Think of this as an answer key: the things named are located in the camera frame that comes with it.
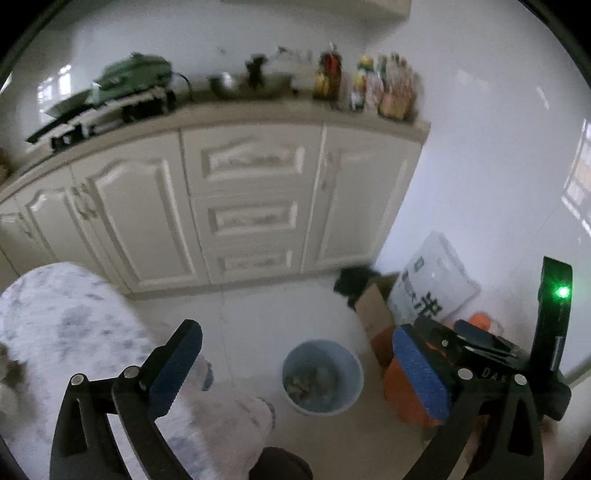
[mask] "black cable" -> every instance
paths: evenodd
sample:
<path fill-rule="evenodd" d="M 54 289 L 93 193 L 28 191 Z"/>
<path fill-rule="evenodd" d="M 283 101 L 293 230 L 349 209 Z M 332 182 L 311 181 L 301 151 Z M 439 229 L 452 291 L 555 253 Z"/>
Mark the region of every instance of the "black cable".
<path fill-rule="evenodd" d="M 193 103 L 193 87 L 191 86 L 191 82 L 189 82 L 189 79 L 185 77 L 185 75 L 183 75 L 182 73 L 179 72 L 173 72 L 173 75 L 178 75 L 179 77 L 181 77 L 182 79 L 184 79 L 185 82 L 187 82 L 187 87 L 189 89 L 189 100 L 191 101 L 191 103 Z"/>

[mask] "cardboard box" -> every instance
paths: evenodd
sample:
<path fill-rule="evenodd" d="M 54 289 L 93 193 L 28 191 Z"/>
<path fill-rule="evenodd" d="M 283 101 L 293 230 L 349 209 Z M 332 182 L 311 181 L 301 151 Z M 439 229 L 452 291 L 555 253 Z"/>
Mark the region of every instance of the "cardboard box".
<path fill-rule="evenodd" d="M 396 325 L 387 300 L 397 278 L 398 273 L 393 273 L 370 279 L 365 291 L 355 303 L 355 312 L 363 325 L 365 335 L 379 364 L 384 368 L 388 368 L 394 358 L 392 334 Z"/>

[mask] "plastic bag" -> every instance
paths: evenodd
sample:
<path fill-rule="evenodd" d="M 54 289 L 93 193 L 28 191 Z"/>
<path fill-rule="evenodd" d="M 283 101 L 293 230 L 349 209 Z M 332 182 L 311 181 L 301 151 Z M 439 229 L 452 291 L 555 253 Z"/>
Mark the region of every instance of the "plastic bag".
<path fill-rule="evenodd" d="M 394 284 L 388 306 L 398 325 L 420 314 L 441 322 L 479 291 L 449 241 L 432 232 Z"/>

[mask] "blue foam pad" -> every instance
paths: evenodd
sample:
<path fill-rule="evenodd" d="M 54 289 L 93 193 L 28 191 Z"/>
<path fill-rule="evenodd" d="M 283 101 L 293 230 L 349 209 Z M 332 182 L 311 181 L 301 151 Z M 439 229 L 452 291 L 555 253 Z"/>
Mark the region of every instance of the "blue foam pad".
<path fill-rule="evenodd" d="M 452 399 L 445 384 L 403 328 L 394 331 L 392 348 L 428 415 L 444 423 L 452 407 Z"/>

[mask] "person's leg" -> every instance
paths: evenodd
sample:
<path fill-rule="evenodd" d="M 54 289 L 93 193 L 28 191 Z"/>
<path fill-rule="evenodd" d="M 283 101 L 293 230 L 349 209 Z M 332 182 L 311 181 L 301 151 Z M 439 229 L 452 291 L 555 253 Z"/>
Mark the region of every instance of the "person's leg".
<path fill-rule="evenodd" d="M 312 480 L 310 466 L 297 455 L 277 447 L 266 447 L 250 471 L 249 480 Z"/>

